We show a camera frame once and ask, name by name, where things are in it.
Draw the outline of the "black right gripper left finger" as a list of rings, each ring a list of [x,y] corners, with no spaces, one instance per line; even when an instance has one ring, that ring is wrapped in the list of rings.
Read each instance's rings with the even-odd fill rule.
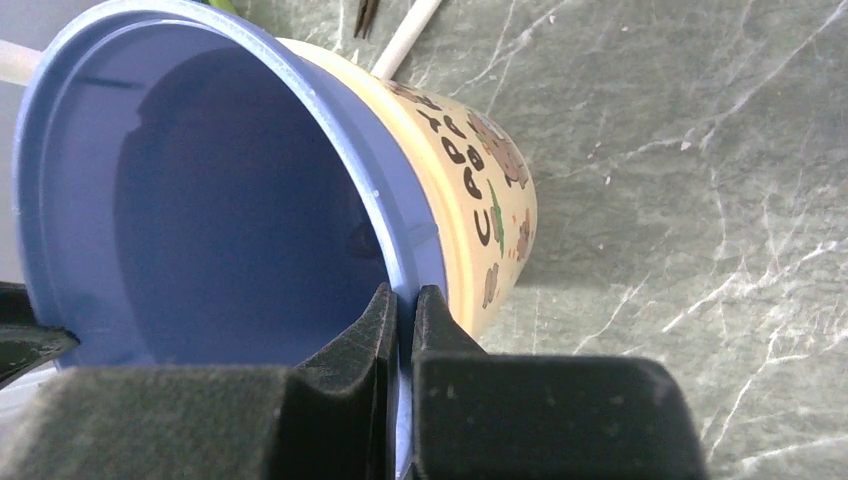
[[[390,479],[397,298],[294,368],[72,368],[1,442],[5,479]]]

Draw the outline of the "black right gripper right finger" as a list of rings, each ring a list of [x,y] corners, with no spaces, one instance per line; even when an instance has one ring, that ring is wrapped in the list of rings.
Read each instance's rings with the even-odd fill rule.
[[[628,356],[489,354],[422,289],[415,315],[415,479],[704,479],[684,394]]]

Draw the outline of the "blue and cream bucket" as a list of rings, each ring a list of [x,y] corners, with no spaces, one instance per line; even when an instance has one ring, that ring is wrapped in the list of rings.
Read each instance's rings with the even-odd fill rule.
[[[349,80],[193,1],[108,1],[46,49],[13,211],[59,365],[293,365],[399,300],[393,477],[412,459],[414,304],[444,286],[411,157]]]

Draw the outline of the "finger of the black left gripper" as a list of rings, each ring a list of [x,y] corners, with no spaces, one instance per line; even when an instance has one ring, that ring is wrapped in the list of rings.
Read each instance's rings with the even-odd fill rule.
[[[1,282],[1,388],[79,344],[65,328],[38,324],[23,284]]]

